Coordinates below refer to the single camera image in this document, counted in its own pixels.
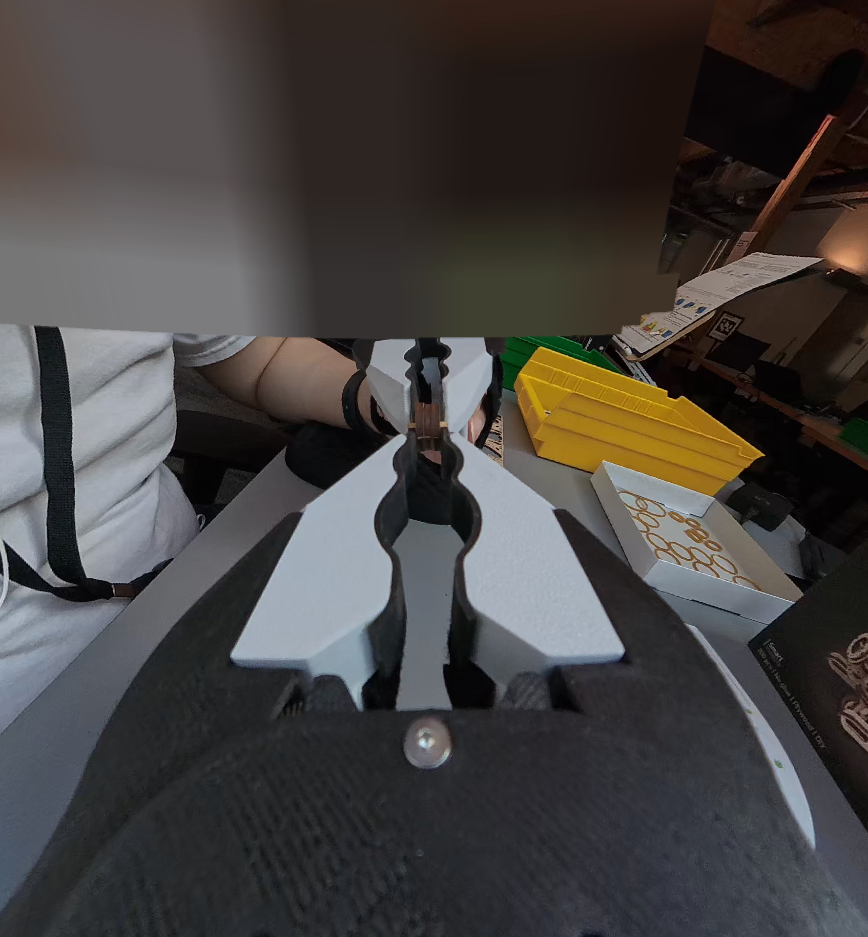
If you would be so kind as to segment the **illustrated instruction booklet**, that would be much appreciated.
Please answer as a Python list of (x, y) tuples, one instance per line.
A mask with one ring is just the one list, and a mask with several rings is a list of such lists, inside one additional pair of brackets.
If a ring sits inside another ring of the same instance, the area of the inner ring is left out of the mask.
[(686, 624), (686, 627), (718, 668), (723, 679), (733, 692), (734, 697), (738, 700), (764, 751), (770, 770), (776, 779), (792, 816), (802, 829), (803, 835), (808, 840), (811, 848), (815, 850), (816, 841), (813, 814), (799, 774), (786, 753), (784, 746), (780, 743), (779, 738), (772, 730), (768, 720), (765, 719), (756, 707), (754, 701), (746, 693), (744, 687), (738, 682), (719, 654), (713, 649), (704, 634), (691, 624)]

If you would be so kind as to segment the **black power adapter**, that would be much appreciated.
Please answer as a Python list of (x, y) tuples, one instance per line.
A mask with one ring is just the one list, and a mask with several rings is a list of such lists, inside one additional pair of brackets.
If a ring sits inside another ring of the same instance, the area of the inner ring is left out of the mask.
[(724, 506), (740, 517), (740, 524), (753, 523), (772, 532), (779, 528), (794, 509), (794, 503), (756, 483), (747, 483), (728, 495)]

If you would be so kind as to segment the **dark wooden disc assembly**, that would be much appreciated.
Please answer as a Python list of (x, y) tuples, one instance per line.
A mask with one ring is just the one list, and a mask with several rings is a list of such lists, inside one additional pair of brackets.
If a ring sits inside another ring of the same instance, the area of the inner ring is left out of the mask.
[(410, 429), (415, 435), (419, 452), (440, 451), (443, 433), (447, 428), (441, 416), (441, 405), (438, 402), (418, 401), (414, 405)]

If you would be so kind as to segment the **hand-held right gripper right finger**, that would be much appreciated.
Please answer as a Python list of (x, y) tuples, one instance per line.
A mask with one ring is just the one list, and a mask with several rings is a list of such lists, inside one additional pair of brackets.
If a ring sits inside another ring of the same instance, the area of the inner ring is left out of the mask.
[(625, 648), (565, 529), (573, 518), (458, 433), (441, 468), (455, 559), (443, 681), (453, 709), (491, 709), (522, 674), (620, 662)]

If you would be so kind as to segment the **white instruction sheet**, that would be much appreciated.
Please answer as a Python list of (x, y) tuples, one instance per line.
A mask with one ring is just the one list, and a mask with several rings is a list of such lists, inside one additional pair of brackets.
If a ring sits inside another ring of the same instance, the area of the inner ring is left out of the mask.
[(709, 322), (734, 299), (803, 275), (820, 263), (818, 257), (748, 254), (679, 286), (670, 311), (650, 314), (638, 324), (624, 326), (614, 336), (614, 343), (628, 361), (646, 360)]

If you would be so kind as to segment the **group of wooden rings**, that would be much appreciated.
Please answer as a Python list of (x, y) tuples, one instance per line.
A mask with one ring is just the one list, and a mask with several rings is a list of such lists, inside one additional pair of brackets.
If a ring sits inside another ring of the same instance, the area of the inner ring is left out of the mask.
[(627, 489), (619, 488), (618, 495), (657, 560), (759, 591), (699, 519)]

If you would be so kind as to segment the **person's left forearm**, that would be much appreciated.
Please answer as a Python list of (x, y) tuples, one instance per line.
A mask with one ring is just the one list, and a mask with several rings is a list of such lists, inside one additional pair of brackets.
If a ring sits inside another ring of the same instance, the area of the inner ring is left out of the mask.
[(356, 372), (354, 360), (321, 340), (282, 338), (257, 380), (255, 402), (281, 421), (347, 428), (343, 395)]

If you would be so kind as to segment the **black wristwatch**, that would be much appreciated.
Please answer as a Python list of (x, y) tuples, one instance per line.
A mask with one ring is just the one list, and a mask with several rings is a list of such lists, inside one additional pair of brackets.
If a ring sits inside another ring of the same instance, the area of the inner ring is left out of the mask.
[(366, 378), (365, 370), (359, 368), (347, 380), (341, 394), (343, 418), (353, 431), (381, 439), (385, 436), (385, 423), (377, 413)]

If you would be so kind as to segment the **black model kit box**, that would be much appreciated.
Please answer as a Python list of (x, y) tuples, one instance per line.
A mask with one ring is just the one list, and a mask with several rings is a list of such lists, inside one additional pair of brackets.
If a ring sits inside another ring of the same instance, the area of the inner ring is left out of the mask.
[(868, 832), (868, 540), (748, 646)]

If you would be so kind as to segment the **person's white shirt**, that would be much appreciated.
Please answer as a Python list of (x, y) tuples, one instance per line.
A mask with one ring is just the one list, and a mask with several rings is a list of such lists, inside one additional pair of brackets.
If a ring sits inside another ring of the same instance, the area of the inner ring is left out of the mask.
[[(84, 571), (128, 582), (176, 556), (198, 521), (164, 466), (174, 441), (175, 364), (204, 367), (252, 336), (62, 329)], [(34, 329), (0, 324), (0, 534), (41, 576), (46, 555), (40, 368)], [(0, 596), (3, 589), (0, 574)], [(16, 584), (0, 607), (0, 733), (124, 609)]]

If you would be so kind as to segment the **white cardboard tray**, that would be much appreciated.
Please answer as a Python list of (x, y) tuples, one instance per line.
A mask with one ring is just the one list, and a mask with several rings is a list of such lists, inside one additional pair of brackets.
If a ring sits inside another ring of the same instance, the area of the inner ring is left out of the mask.
[[(650, 587), (768, 625), (803, 592), (715, 498), (609, 462), (592, 474), (592, 487), (630, 567)], [(759, 591), (657, 560), (618, 495), (623, 488), (699, 519), (733, 555)]]

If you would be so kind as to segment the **black mesh wrist rest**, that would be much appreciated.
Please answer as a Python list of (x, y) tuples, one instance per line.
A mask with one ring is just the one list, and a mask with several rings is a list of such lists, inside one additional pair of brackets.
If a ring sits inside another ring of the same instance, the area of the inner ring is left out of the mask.
[[(435, 525), (449, 525), (462, 537), (475, 529), (475, 511), (440, 465), (416, 440), (417, 462), (411, 478), (397, 486), (393, 496), (385, 493), (381, 503), (382, 530), (397, 533), (396, 522), (414, 519)], [(302, 481), (328, 489), (381, 448), (381, 443), (359, 431), (310, 422), (299, 428), (287, 446), (286, 464)]]

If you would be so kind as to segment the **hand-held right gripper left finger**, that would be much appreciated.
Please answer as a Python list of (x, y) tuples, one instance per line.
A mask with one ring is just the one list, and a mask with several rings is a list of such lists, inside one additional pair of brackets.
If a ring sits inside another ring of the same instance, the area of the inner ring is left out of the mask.
[(233, 664), (336, 677), (358, 709), (394, 708), (407, 610), (393, 545), (414, 472), (414, 435), (397, 436), (288, 518)]

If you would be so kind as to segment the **yellow storage bin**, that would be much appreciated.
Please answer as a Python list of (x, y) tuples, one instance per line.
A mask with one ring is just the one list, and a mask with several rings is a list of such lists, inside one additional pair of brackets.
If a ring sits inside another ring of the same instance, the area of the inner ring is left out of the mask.
[(549, 348), (514, 390), (535, 454), (585, 472), (609, 462), (714, 496), (763, 456), (689, 399)]

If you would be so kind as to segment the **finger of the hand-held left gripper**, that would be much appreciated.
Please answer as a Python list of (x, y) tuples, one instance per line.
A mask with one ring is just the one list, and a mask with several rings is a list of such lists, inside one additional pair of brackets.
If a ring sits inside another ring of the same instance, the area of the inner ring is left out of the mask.
[(440, 344), (448, 349), (441, 413), (448, 427), (466, 427), (493, 380), (493, 356), (484, 338), (440, 338)]
[(416, 339), (390, 338), (372, 343), (367, 378), (371, 394), (395, 432), (413, 429)]

